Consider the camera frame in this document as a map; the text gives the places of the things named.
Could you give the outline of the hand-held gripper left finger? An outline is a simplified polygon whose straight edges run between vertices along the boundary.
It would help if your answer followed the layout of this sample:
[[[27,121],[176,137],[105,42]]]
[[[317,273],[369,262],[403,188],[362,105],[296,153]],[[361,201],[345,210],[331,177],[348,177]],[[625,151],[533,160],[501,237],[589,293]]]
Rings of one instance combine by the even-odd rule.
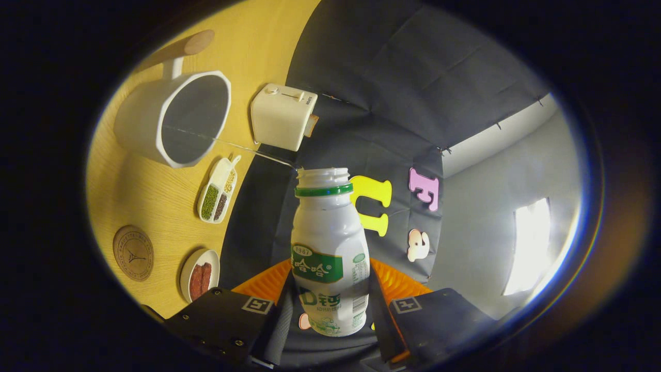
[[[286,259],[234,289],[213,287],[164,325],[225,364],[272,369],[280,363],[290,331],[293,292]]]

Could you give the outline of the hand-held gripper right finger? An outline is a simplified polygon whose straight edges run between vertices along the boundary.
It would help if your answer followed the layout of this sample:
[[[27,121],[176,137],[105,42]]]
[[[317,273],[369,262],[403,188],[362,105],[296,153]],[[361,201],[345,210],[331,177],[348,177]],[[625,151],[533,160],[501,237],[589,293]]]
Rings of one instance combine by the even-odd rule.
[[[479,345],[496,321],[453,289],[432,290],[370,259],[369,309],[382,360],[427,367]]]

